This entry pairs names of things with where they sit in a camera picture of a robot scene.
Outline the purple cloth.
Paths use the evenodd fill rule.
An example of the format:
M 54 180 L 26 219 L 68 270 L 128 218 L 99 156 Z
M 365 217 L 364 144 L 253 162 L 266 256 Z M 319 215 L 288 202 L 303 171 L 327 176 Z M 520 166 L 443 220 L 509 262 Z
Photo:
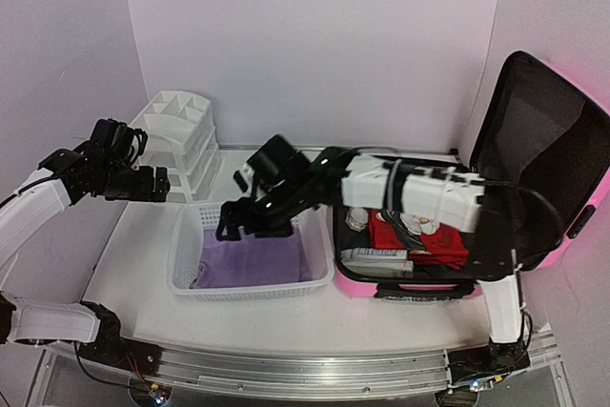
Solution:
M 311 280 L 299 230 L 286 238 L 218 241 L 215 231 L 204 232 L 204 245 L 192 289 L 239 288 Z

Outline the white perforated plastic basket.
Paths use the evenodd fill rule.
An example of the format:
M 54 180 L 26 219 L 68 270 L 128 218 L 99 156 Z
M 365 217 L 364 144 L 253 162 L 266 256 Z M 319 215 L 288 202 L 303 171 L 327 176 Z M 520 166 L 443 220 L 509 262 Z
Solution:
M 334 279 L 325 211 L 308 210 L 294 218 L 294 233 L 287 238 L 242 235 L 238 241 L 216 239 L 219 214 L 215 202 L 179 210 L 166 276 L 174 296 L 200 301 L 293 297 Z

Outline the red bear print shirt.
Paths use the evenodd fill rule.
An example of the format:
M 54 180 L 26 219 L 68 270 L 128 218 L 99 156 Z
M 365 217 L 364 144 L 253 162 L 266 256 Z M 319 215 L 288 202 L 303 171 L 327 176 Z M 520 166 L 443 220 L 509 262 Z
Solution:
M 457 229 L 422 216 L 399 214 L 390 222 L 381 211 L 369 211 L 369 232 L 374 248 L 406 250 L 418 267 L 459 270 L 469 255 Z

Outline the pink cartoon hard-shell suitcase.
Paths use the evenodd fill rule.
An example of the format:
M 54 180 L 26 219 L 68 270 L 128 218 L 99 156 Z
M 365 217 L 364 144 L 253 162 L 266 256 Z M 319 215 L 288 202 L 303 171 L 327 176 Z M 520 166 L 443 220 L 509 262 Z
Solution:
M 548 266 L 609 193 L 609 111 L 548 64 L 516 51 L 500 70 L 470 160 L 457 169 L 500 184 L 519 265 Z M 347 227 L 348 210 L 333 211 L 335 250 L 374 248 L 369 224 L 360 233 Z M 476 288 L 465 266 L 414 264 L 412 278 L 382 278 L 355 274 L 344 262 L 335 262 L 335 281 L 355 297 L 444 300 Z

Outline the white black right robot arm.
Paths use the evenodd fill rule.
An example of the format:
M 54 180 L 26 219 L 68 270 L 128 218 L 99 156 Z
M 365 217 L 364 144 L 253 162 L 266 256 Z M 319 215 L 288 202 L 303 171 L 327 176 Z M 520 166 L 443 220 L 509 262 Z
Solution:
M 292 219 L 320 205 L 377 210 L 389 219 L 423 216 L 474 239 L 465 273 L 480 286 L 490 342 L 480 350 L 487 373 L 516 369 L 527 355 L 517 253 L 499 183 L 453 168 L 410 165 L 360 149 L 328 147 L 309 160 L 282 135 L 272 137 L 234 173 L 240 199 L 225 202 L 216 237 L 287 237 Z

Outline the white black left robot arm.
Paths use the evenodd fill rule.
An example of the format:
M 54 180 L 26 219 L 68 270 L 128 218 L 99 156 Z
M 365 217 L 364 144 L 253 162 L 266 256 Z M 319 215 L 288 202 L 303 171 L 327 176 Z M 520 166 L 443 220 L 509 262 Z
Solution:
M 141 166 L 146 132 L 100 119 L 90 138 L 45 159 L 1 203 L 1 341 L 72 342 L 109 366 L 128 357 L 118 316 L 83 301 L 120 202 L 163 203 L 162 167 Z

